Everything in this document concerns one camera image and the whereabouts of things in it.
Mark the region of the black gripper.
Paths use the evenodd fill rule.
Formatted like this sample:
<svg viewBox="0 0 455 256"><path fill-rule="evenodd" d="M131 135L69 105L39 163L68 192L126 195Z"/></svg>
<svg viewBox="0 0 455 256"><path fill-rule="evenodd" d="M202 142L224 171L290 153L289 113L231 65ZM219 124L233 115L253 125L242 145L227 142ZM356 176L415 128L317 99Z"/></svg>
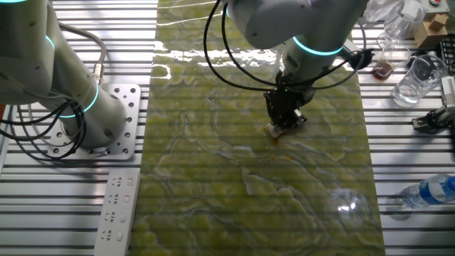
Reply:
<svg viewBox="0 0 455 256"><path fill-rule="evenodd" d="M283 124L285 129L296 129L307 122L299 108L310 103L315 90L306 89L303 92L278 89L265 92L267 113L272 124Z"/></svg>

